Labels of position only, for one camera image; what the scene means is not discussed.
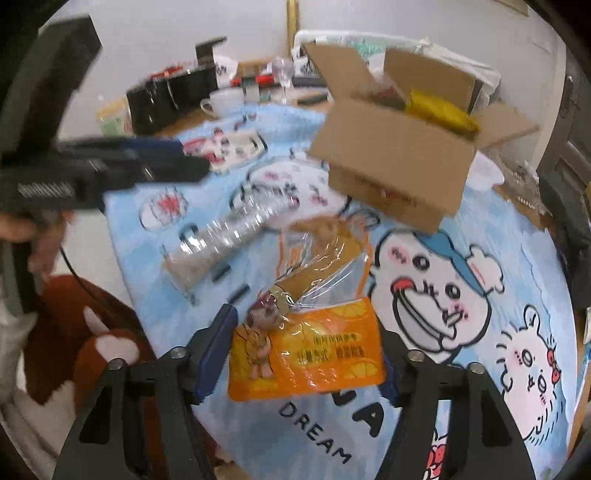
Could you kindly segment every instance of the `cardboard box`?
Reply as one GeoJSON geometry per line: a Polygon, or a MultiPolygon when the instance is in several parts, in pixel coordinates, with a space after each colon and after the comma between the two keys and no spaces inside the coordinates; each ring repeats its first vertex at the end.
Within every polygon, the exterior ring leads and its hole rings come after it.
{"type": "MultiPolygon", "coordinates": [[[[474,115],[481,132],[470,142],[437,125],[360,98],[377,81],[354,48],[306,44],[308,57],[326,81],[335,105],[309,153],[330,164],[329,185],[424,232],[462,201],[477,148],[532,133],[538,125],[503,103],[474,115]]],[[[437,95],[467,111],[474,78],[452,66],[395,48],[384,73],[406,94],[437,95]]]]}

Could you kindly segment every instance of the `human hand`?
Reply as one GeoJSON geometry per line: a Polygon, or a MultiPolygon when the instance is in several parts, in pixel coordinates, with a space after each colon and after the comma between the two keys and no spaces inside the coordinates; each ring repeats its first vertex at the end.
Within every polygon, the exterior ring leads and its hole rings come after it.
{"type": "Polygon", "coordinates": [[[0,213],[0,240],[15,244],[36,240],[33,253],[28,260],[28,269],[29,272],[37,273],[46,280],[53,271],[57,253],[66,233],[66,222],[71,217],[72,214],[69,212],[61,213],[56,222],[42,228],[32,220],[0,213]]]}

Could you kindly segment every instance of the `door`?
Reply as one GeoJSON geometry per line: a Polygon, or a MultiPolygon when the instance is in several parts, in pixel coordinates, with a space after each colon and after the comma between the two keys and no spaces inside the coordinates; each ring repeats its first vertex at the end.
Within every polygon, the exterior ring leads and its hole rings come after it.
{"type": "Polygon", "coordinates": [[[538,174],[557,171],[578,194],[591,181],[591,85],[567,50],[560,110],[538,174]]]}

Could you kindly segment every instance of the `black appliance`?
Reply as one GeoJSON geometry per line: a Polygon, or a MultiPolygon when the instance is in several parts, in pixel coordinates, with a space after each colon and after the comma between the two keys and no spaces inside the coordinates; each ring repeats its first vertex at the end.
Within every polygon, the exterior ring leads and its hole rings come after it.
{"type": "Polygon", "coordinates": [[[201,100],[218,89],[213,47],[227,39],[218,37],[195,45],[195,65],[169,67],[127,91],[134,133],[156,133],[199,108],[201,100]]]}

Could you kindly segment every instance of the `yellow package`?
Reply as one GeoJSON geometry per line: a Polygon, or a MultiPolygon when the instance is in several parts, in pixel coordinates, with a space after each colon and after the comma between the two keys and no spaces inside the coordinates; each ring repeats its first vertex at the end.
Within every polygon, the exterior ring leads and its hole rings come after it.
{"type": "Polygon", "coordinates": [[[288,397],[378,385],[385,380],[378,319],[367,298],[291,313],[268,334],[234,332],[232,400],[288,397]]]}
{"type": "Polygon", "coordinates": [[[474,140],[480,125],[453,103],[434,95],[411,90],[404,113],[451,130],[458,135],[474,140]]]}

